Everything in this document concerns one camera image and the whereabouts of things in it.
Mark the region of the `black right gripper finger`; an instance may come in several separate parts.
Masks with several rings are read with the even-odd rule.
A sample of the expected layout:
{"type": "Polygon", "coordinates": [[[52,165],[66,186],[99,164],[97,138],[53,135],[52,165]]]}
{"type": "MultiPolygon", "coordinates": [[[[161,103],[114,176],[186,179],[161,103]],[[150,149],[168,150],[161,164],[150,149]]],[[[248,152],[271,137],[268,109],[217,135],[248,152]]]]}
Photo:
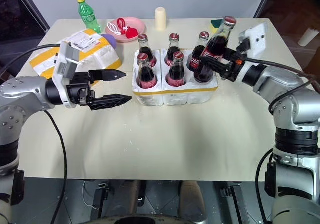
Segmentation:
{"type": "Polygon", "coordinates": [[[236,50],[226,48],[224,51],[224,59],[225,60],[237,60],[238,59],[238,52],[236,50]]]}
{"type": "Polygon", "coordinates": [[[217,59],[211,56],[201,56],[201,62],[204,64],[205,67],[209,68],[214,72],[225,72],[227,70],[227,66],[217,59]]]}

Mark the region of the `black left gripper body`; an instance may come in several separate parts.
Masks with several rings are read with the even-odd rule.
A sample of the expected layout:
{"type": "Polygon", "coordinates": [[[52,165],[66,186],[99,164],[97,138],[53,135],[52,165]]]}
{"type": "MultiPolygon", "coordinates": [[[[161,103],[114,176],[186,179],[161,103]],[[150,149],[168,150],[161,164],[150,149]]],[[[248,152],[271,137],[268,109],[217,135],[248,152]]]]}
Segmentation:
{"type": "Polygon", "coordinates": [[[76,72],[66,86],[70,101],[79,106],[92,107],[95,91],[91,87],[94,82],[94,71],[76,72]]]}

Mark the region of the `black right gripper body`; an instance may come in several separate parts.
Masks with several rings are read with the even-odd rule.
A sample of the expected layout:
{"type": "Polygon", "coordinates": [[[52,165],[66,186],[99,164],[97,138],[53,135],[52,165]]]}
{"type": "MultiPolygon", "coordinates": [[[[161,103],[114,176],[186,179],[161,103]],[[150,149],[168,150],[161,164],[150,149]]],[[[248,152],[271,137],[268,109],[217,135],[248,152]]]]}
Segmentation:
{"type": "Polygon", "coordinates": [[[220,57],[218,60],[223,64],[222,73],[220,74],[221,79],[234,83],[244,67],[245,62],[242,56],[240,54],[232,54],[227,59],[220,57]]]}

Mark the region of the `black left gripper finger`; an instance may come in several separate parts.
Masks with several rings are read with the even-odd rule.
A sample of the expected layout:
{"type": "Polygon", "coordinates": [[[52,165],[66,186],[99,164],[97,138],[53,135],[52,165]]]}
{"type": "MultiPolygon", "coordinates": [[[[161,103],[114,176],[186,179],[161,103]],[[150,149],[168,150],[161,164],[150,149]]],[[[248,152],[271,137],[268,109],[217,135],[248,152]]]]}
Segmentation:
{"type": "Polygon", "coordinates": [[[94,83],[97,81],[103,81],[103,82],[117,81],[126,76],[125,72],[122,72],[117,69],[90,70],[88,73],[89,73],[91,83],[94,83]]]}
{"type": "Polygon", "coordinates": [[[122,94],[104,95],[99,98],[90,98],[88,106],[92,111],[111,109],[122,106],[132,100],[132,96],[122,94]]]}

